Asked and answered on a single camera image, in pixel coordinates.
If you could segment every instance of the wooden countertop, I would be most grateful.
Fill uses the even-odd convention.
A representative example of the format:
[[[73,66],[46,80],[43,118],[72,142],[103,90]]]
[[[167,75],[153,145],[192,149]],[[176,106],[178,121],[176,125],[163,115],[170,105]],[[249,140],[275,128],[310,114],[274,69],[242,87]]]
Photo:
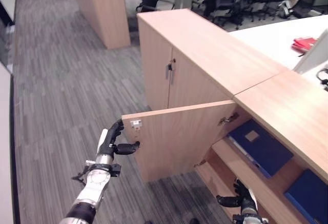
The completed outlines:
[[[138,19],[150,25],[231,95],[287,71],[189,9],[139,13]]]
[[[328,93],[286,71],[234,100],[328,182]]]

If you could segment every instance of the wood grain surface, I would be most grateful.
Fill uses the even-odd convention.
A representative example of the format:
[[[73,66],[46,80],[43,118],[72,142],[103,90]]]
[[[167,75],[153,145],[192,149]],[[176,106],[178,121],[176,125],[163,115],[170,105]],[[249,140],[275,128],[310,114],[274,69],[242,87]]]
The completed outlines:
[[[248,187],[254,191],[258,201],[279,224],[307,223],[305,218],[291,205],[288,208],[287,199],[270,188],[263,177],[255,173],[250,164],[243,160],[229,145],[229,139],[224,138],[215,143],[212,148],[230,170]]]
[[[210,189],[214,197],[220,196],[235,196],[235,190],[233,184],[236,179],[236,175],[224,164],[224,162],[218,157],[218,155],[211,149],[215,155],[208,158],[208,160],[195,168],[196,172],[202,178],[204,183]],[[274,219],[268,214],[268,212],[258,202],[258,213],[269,220],[269,223],[276,224]],[[240,214],[240,208],[224,208],[223,210],[232,219],[234,214]]]
[[[228,180],[229,173],[226,173],[224,171],[226,169],[226,166],[222,163],[219,167],[217,167],[217,169],[220,170],[219,173],[217,173],[208,162],[205,162],[204,164],[196,167],[195,170],[199,174],[201,179],[204,181],[206,186],[210,189],[214,197],[216,197],[217,195],[235,196],[235,192],[231,191],[231,189],[227,186],[226,183],[229,181]],[[230,218],[232,218],[233,215],[240,214],[239,208],[223,207],[223,209],[227,213],[227,215],[230,216]]]
[[[234,100],[328,181],[327,92],[287,71]]]
[[[77,0],[91,27],[108,49],[130,45],[125,0]]]
[[[152,110],[168,107],[172,46],[146,23],[138,20],[147,104]]]
[[[286,70],[188,9],[140,13],[138,17],[228,94],[235,95]]]
[[[220,159],[220,157],[216,154],[216,152],[211,148],[210,149],[212,156],[208,158],[207,162],[211,166],[211,168],[215,171],[216,175],[220,175],[223,183],[226,185],[230,192],[233,194],[231,196],[235,196],[234,182],[237,176],[228,168],[228,166]],[[269,213],[263,208],[261,203],[257,203],[258,213],[269,220],[270,224],[277,224],[274,219],[269,215]]]
[[[232,95],[196,67],[180,51],[173,49],[169,108],[229,100]]]
[[[135,157],[144,181],[191,171],[224,129],[218,126],[221,118],[235,110],[235,103],[228,100],[123,115],[129,141],[141,143]],[[135,131],[130,121],[137,119],[142,127]]]

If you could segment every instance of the door handle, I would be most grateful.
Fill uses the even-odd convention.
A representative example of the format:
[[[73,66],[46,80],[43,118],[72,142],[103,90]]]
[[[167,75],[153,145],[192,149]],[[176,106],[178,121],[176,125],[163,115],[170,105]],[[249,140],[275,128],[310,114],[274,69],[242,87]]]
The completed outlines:
[[[165,79],[168,79],[169,78],[169,71],[172,71],[172,64],[169,63],[166,65],[165,67]]]
[[[174,73],[175,73],[175,58],[172,60],[172,63],[170,64],[171,65],[171,80],[170,80],[170,84],[173,85],[173,80],[174,80]]]

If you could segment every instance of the gray carpet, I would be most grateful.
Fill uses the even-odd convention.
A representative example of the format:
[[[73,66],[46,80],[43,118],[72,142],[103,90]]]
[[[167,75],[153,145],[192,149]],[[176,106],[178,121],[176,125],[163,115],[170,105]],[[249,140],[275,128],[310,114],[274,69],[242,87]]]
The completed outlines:
[[[138,34],[132,33],[132,46],[106,50],[75,0],[17,0],[16,22],[20,218],[22,224],[55,224],[81,190],[70,178],[94,159],[102,129],[122,114],[148,109]],[[188,223],[192,217],[230,223],[195,172],[144,184],[133,155],[115,160],[122,173],[111,179],[95,223]]]

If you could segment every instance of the headphones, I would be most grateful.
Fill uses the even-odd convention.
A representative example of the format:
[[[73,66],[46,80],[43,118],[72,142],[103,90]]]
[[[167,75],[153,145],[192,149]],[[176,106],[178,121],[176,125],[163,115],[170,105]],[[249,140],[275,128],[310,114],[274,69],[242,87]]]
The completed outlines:
[[[326,90],[326,91],[328,91],[328,79],[321,79],[320,77],[319,77],[319,75],[320,75],[320,73],[321,72],[324,72],[324,73],[326,73],[326,74],[328,74],[328,69],[321,69],[317,74],[316,74],[316,77],[320,80],[320,83],[322,84],[322,85],[325,85],[325,87],[324,87],[324,89]]]

